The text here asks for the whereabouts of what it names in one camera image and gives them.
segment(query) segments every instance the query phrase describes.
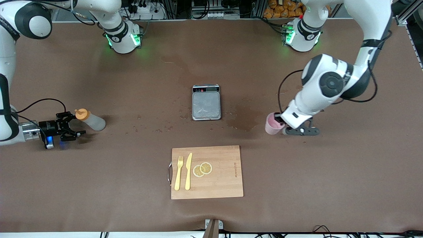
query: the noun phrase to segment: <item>lemon slice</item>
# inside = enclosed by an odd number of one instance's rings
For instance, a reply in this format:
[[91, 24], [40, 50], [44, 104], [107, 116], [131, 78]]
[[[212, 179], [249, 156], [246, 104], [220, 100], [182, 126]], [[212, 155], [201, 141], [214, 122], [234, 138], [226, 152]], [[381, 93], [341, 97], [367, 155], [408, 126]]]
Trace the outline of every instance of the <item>lemon slice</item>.
[[200, 171], [203, 174], [210, 174], [212, 170], [213, 170], [213, 167], [209, 162], [204, 162], [200, 165]]
[[201, 172], [201, 170], [200, 170], [200, 166], [199, 165], [196, 165], [193, 169], [192, 169], [192, 173], [196, 176], [196, 177], [198, 177], [198, 178], [200, 178], [200, 177], [203, 177], [204, 176], [204, 174]]

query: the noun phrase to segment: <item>wooden cutting board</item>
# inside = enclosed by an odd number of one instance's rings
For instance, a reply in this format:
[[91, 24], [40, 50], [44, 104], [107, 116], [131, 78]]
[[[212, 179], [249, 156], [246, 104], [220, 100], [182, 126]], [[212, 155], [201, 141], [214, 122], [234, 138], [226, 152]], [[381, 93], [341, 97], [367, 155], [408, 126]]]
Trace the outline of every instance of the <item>wooden cutting board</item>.
[[[192, 153], [191, 188], [185, 190], [187, 178], [186, 162]], [[175, 191], [178, 171], [178, 157], [184, 157], [181, 169], [181, 188]], [[196, 165], [209, 162], [213, 167], [210, 174], [196, 177], [192, 170]], [[219, 198], [244, 196], [242, 187], [241, 155], [239, 146], [193, 147], [172, 149], [172, 199]]]

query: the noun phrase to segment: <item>fork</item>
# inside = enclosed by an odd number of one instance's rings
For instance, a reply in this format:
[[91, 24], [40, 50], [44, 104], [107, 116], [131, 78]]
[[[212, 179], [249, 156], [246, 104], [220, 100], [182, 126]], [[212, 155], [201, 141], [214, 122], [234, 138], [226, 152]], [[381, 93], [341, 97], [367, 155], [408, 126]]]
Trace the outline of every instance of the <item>fork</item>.
[[175, 190], [178, 191], [181, 186], [181, 168], [184, 165], [184, 157], [179, 156], [178, 158], [178, 173], [176, 174]]

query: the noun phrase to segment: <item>table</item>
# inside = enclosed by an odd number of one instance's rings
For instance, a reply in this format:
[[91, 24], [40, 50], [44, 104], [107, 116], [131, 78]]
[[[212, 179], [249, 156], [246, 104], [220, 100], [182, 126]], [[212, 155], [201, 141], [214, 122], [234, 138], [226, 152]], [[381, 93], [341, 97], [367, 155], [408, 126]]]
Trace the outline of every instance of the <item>table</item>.
[[[0, 231], [196, 230], [205, 219], [234, 232], [422, 230], [423, 74], [406, 29], [391, 30], [374, 68], [377, 97], [328, 107], [315, 117], [315, 138], [270, 136], [264, 121], [277, 111], [281, 79], [312, 57], [355, 61], [362, 32], [353, 20], [328, 20], [308, 53], [247, 20], [154, 22], [128, 55], [82, 24], [20, 39], [12, 104], [53, 97], [107, 127], [85, 127], [84, 138], [55, 150], [0, 148]], [[200, 83], [221, 86], [221, 120], [192, 121], [190, 88]], [[300, 75], [287, 80], [283, 104], [300, 88]], [[22, 115], [41, 121], [61, 110], [43, 102]], [[241, 146], [244, 197], [171, 200], [171, 149], [220, 145]]]

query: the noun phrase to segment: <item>yellow knife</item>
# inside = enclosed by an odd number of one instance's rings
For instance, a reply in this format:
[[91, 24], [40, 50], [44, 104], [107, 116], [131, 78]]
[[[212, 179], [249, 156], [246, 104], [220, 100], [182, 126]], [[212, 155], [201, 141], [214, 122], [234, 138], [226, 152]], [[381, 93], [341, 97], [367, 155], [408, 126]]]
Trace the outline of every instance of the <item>yellow knife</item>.
[[191, 159], [192, 153], [188, 156], [186, 167], [187, 167], [187, 180], [185, 180], [185, 190], [189, 190], [191, 188]]

